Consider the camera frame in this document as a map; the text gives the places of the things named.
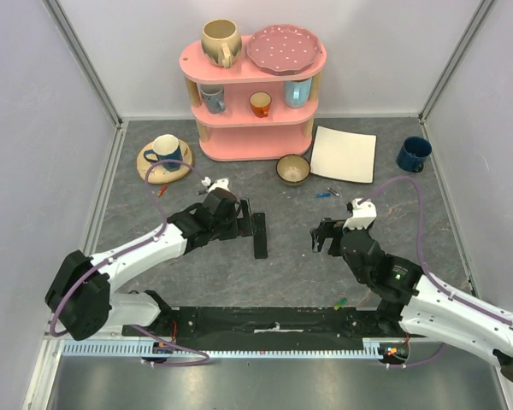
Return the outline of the black remote control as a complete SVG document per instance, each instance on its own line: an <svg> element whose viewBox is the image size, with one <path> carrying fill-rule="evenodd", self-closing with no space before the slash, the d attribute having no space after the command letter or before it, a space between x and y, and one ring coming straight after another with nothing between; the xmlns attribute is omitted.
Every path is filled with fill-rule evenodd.
<svg viewBox="0 0 513 410"><path fill-rule="evenodd" d="M254 213L253 223L255 226L255 233L253 236L254 256L258 260L267 259L268 239L265 213Z"/></svg>

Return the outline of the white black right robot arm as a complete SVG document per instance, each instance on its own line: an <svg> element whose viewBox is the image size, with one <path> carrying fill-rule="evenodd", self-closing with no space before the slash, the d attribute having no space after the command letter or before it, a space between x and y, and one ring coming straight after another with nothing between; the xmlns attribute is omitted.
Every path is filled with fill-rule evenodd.
<svg viewBox="0 0 513 410"><path fill-rule="evenodd" d="M426 273L421 265L386 253L369 230L350 230L325 218L311 230L319 252L342 258L359 284L380 297L374 315L384 336L399 331L429 337L496 366L513 383L513 312L482 301Z"/></svg>

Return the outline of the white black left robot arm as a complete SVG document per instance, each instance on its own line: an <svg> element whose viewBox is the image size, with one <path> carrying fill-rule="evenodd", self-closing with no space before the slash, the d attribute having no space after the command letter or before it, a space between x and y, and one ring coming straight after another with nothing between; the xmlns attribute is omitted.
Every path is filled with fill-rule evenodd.
<svg viewBox="0 0 513 410"><path fill-rule="evenodd" d="M250 202L212 190L203 202L167 217L155 230L100 254L79 250L63 260L44 301L53 313L50 334L85 340L102 328L141 325L152 336L168 331L170 315L154 293L117 295L125 283L150 268L187 255L214 240L249 237L255 232Z"/></svg>

